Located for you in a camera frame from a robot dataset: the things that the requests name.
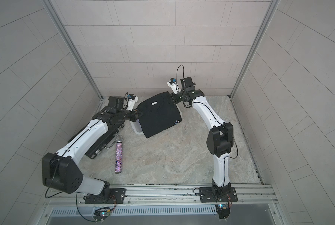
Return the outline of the black t-shirt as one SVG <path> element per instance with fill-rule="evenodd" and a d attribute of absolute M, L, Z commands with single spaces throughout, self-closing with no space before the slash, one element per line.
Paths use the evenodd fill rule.
<path fill-rule="evenodd" d="M 146 138 L 150 138 L 182 122 L 181 114 L 169 92 L 163 92 L 137 106 L 138 120 Z"/>

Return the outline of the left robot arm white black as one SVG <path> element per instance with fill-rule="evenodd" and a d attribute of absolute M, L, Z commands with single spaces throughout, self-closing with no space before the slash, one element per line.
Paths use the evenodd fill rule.
<path fill-rule="evenodd" d="M 86 177 L 78 164 L 86 153 L 96 153 L 108 136 L 125 121 L 136 122 L 140 112 L 134 108 L 138 97 L 110 96 L 108 105 L 96 113 L 91 121 L 67 145 L 56 153 L 42 158 L 42 183 L 67 194 L 87 193 L 100 195 L 107 189 L 107 182 Z"/>

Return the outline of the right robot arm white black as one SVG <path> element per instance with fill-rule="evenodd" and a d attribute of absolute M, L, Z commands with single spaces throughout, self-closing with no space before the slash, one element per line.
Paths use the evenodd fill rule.
<path fill-rule="evenodd" d="M 187 108 L 194 108 L 209 130 L 206 145 L 213 155 L 213 185 L 218 188 L 229 186 L 228 160 L 231 158 L 230 153 L 235 144 L 233 125 L 218 116 L 208 103 L 205 94 L 201 90 L 195 89 L 195 83 L 191 77 L 181 79 L 181 87 L 178 86 L 176 78 L 171 78 L 167 85 L 174 92 L 172 94 L 173 100 L 176 103 L 182 102 Z"/>

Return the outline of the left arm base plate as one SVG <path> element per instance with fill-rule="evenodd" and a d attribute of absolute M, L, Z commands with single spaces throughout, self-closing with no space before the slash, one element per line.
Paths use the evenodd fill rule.
<path fill-rule="evenodd" d="M 99 195 L 84 196 L 85 204 L 122 204 L 126 194 L 125 188 L 107 188 Z"/>

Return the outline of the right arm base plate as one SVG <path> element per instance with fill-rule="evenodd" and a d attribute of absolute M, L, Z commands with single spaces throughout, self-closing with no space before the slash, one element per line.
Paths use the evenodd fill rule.
<path fill-rule="evenodd" d="M 237 193 L 234 187 L 225 186 L 224 188 L 217 187 L 199 187 L 197 194 L 202 203 L 212 202 L 238 202 Z"/>

